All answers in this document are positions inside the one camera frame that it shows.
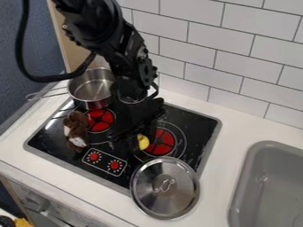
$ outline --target white countertop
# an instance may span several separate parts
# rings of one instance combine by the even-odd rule
[[[131,226],[129,223],[132,223],[147,227],[225,227],[229,226],[229,204],[249,147],[260,141],[273,140],[303,149],[303,130],[167,90],[161,90],[160,96],[167,103],[213,116],[222,123],[219,136],[200,177],[201,198],[195,209],[185,217],[174,221],[153,219],[138,210],[130,197],[23,149],[25,140],[68,96],[41,100],[0,137],[0,160],[10,165],[5,169],[0,166],[0,171],[5,176],[30,184],[32,188],[56,200],[106,220],[111,226]],[[128,223],[119,223],[115,216]]]

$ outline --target red burner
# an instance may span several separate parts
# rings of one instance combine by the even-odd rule
[[[145,149],[151,155],[162,156],[171,153],[175,147],[174,135],[166,129],[157,129],[156,140]]]
[[[112,170],[116,170],[120,167],[120,163],[116,160],[114,160],[112,163],[111,163],[111,169]]]
[[[98,160],[99,159],[99,155],[97,153],[91,153],[89,158],[91,160]]]
[[[86,116],[91,132],[103,132],[109,129],[114,122],[113,113],[106,109],[89,111]]]

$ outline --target sink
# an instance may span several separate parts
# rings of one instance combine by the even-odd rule
[[[249,149],[229,209],[229,226],[303,227],[302,150],[272,141]]]

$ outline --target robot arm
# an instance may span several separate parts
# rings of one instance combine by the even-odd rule
[[[29,0],[23,0],[23,15],[16,40],[16,57],[20,71],[35,82],[55,82],[72,79],[85,72],[96,54],[105,57],[116,77],[111,87],[113,106],[123,119],[114,124],[107,136],[113,147],[138,152],[137,135],[143,134],[154,141],[157,119],[164,113],[163,98],[153,82],[157,68],[149,59],[144,39],[134,26],[127,23],[115,0],[52,0],[65,17],[62,28],[69,39],[91,51],[86,60],[72,73],[35,76],[27,72],[22,46],[29,13]],[[156,92],[147,96],[147,90]]]
[[[144,39],[127,23],[115,0],[52,0],[77,45],[105,57],[121,98],[141,100],[157,77]]]

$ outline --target silver pot lid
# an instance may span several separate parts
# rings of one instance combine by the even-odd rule
[[[150,160],[141,166],[132,176],[130,190],[141,210],[162,220],[187,214],[200,194],[193,169],[171,157]]]

